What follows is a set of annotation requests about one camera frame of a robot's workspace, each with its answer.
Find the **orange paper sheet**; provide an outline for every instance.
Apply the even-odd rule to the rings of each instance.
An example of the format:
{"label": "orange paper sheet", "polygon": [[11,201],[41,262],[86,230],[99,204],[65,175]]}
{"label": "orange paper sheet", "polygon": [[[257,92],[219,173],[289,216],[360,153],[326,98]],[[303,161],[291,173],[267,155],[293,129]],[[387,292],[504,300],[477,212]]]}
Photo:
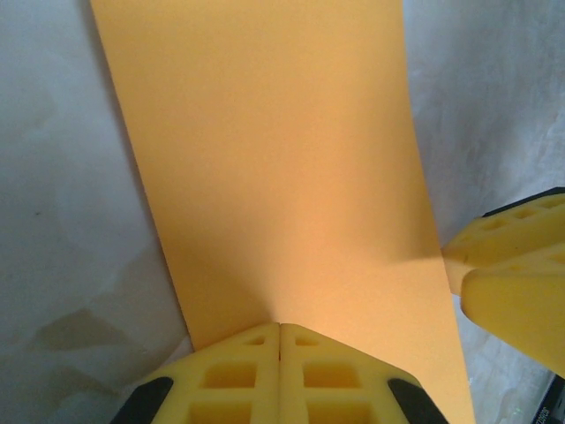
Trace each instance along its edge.
{"label": "orange paper sheet", "polygon": [[195,347],[300,324],[473,413],[400,0],[94,0]]}

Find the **rectangular cutout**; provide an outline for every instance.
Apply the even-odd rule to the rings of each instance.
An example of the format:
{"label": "rectangular cutout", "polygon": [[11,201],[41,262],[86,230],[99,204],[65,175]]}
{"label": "rectangular cutout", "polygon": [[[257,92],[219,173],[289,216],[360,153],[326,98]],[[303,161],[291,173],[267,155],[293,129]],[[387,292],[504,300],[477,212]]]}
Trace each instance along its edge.
{"label": "rectangular cutout", "polygon": [[257,365],[247,362],[215,364],[204,375],[203,389],[235,389],[255,387]]}
{"label": "rectangular cutout", "polygon": [[504,225],[506,225],[506,221],[502,220],[502,219],[495,219],[490,223],[486,223],[485,225],[483,225],[483,230],[484,231],[493,231],[493,230],[498,230],[499,228],[503,227]]}
{"label": "rectangular cutout", "polygon": [[525,219],[525,218],[527,218],[527,217],[529,217],[529,216],[536,215],[537,212],[538,212],[538,211],[535,210],[535,209],[532,209],[532,208],[525,208],[525,209],[522,209],[522,210],[518,210],[518,211],[514,214],[514,217],[516,217],[516,218],[518,218],[518,219]]}
{"label": "rectangular cutout", "polygon": [[308,424],[378,424],[365,402],[308,402]]}
{"label": "rectangular cutout", "polygon": [[295,340],[297,346],[317,346],[318,342],[307,337],[298,336]]}
{"label": "rectangular cutout", "polygon": [[251,345],[251,346],[261,346],[265,344],[265,337],[264,336],[258,336],[256,338],[252,338],[251,340],[249,340],[247,343],[245,343],[246,345]]}
{"label": "rectangular cutout", "polygon": [[357,370],[344,363],[311,363],[303,366],[304,386],[321,388],[358,388]]}
{"label": "rectangular cutout", "polygon": [[542,208],[551,209],[565,204],[565,197],[558,197],[556,199],[548,199],[539,203]]}
{"label": "rectangular cutout", "polygon": [[192,404],[190,424],[250,424],[251,402],[198,402]]}

